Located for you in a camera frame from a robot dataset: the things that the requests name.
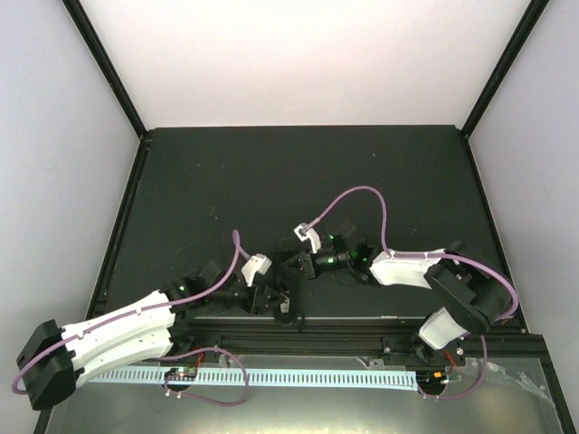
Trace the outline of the black sneaker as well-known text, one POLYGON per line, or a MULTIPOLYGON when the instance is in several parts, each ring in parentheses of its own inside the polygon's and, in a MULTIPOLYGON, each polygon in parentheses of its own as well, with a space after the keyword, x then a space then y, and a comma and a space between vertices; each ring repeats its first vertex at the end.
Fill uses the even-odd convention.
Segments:
POLYGON ((281 307, 274 310, 274 320, 281 326, 296 326, 298 329, 303 327, 299 323, 305 321, 299 294, 301 278, 300 274, 291 270, 285 262, 300 250, 299 241, 293 236, 286 235, 274 242, 271 256, 276 289, 286 296, 285 301, 289 302, 286 313, 281 311, 281 307))

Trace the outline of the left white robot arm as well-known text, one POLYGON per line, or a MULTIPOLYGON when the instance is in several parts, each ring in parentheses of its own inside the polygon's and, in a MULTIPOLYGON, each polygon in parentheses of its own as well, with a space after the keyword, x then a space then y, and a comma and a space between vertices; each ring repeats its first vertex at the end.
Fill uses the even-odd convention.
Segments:
POLYGON ((47 410, 107 371, 148 359, 187 359, 195 347, 189 324, 206 309, 241 309, 288 324, 297 301, 296 281, 268 257, 251 256, 240 268, 215 258, 106 315, 39 324, 16 358, 13 391, 25 395, 33 410, 47 410))

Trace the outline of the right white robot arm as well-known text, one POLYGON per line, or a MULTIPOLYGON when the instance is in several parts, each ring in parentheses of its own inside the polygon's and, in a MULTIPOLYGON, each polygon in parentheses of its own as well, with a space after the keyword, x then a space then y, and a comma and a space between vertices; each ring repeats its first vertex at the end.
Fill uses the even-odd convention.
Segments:
POLYGON ((303 279, 344 270, 369 286, 429 289, 441 307, 430 314, 411 342, 413 358, 431 364, 450 342, 483 335, 497 321, 512 317, 518 296, 511 282, 470 257, 473 250, 456 241, 448 249, 385 252, 358 235, 330 233, 309 248, 282 250, 281 268, 303 279))

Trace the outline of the black shoelace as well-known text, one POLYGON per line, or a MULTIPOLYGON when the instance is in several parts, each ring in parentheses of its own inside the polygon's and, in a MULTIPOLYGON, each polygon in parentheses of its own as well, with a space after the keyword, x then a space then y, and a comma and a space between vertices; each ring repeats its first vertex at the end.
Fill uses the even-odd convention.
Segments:
POLYGON ((301 278, 288 273, 280 272, 276 277, 277 290, 289 295, 289 313, 286 315, 273 314, 275 322, 280 326, 295 326, 300 332, 304 328, 305 314, 301 304, 301 278))

